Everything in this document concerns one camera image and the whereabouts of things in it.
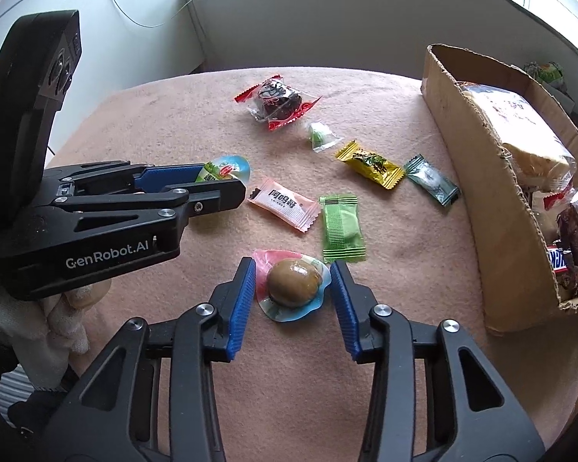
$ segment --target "wire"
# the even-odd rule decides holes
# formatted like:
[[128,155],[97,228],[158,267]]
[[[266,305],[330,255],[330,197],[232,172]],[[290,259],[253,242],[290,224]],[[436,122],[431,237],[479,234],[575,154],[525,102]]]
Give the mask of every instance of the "wire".
[[114,2],[115,6],[118,7],[118,10],[120,10],[120,12],[123,13],[124,17],[129,19],[133,24],[137,24],[137,26],[140,26],[140,27],[146,27],[148,29],[152,29],[154,27],[161,27],[161,26],[164,26],[165,24],[167,24],[169,21],[171,21],[171,19],[176,17],[180,12],[182,12],[182,10],[184,10],[186,8],[186,6],[188,4],[190,4],[194,0],[189,0],[184,5],[182,5],[182,7],[180,7],[180,9],[176,13],[174,13],[174,15],[172,15],[169,19],[167,19],[165,22],[161,22],[160,24],[155,24],[154,26],[147,26],[146,24],[140,24],[140,22],[137,22],[130,15],[128,15],[128,13],[126,13],[124,10],[122,10],[122,7],[118,5],[118,2],[116,0],[112,0],[112,1]]

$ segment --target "cardboard box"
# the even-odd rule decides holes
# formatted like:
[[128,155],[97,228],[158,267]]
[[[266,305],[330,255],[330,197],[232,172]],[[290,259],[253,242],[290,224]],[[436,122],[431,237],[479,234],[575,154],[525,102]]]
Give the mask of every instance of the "cardboard box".
[[523,96],[577,166],[578,129],[555,98],[517,67],[465,49],[429,46],[422,94],[447,144],[469,211],[486,327],[495,333],[524,330],[578,310],[578,298],[561,300],[536,219],[486,121],[461,93],[457,83],[463,81]]

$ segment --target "table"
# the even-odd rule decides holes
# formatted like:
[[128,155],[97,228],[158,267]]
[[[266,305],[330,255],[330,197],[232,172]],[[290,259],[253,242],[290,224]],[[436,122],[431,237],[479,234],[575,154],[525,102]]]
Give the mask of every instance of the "table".
[[[305,125],[268,132],[233,97],[276,73],[323,96],[307,121],[321,120],[347,141],[356,138],[395,162],[420,152],[457,182],[419,80],[309,67],[203,73],[120,92],[82,123],[51,165],[110,159],[170,165],[241,154],[253,170],[250,189],[268,176],[313,199],[355,193],[368,253],[367,261],[350,266],[356,282],[407,318],[460,321],[504,375],[546,445],[552,444],[578,399],[578,314],[515,335],[487,335],[463,199],[446,213],[409,179],[387,191],[336,161],[333,149],[315,154]],[[82,372],[132,316],[154,323],[206,301],[255,248],[321,257],[322,230],[319,219],[299,233],[249,203],[193,219],[180,257],[113,280],[109,294],[86,315],[91,351],[74,366]],[[306,319],[281,325],[253,304],[241,353],[232,364],[213,368],[229,461],[357,460],[372,367],[356,365],[345,352],[330,301]],[[166,449],[167,373],[163,383],[160,432]],[[417,411],[416,450],[423,451],[423,376]]]

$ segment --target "dark green candy wrapper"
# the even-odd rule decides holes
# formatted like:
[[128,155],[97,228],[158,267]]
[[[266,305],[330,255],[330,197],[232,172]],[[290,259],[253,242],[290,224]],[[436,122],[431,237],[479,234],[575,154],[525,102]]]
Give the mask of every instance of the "dark green candy wrapper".
[[411,158],[404,166],[407,177],[422,186],[444,207],[450,206],[460,196],[460,189],[421,154]]

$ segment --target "white glove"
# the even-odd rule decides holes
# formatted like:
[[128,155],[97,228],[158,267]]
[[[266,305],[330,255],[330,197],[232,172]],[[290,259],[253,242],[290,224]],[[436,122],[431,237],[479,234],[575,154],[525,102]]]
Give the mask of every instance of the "white glove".
[[111,280],[106,280],[25,302],[12,298],[0,285],[0,341],[13,347],[33,385],[56,387],[66,372],[69,353],[88,351],[82,318],[109,287]]

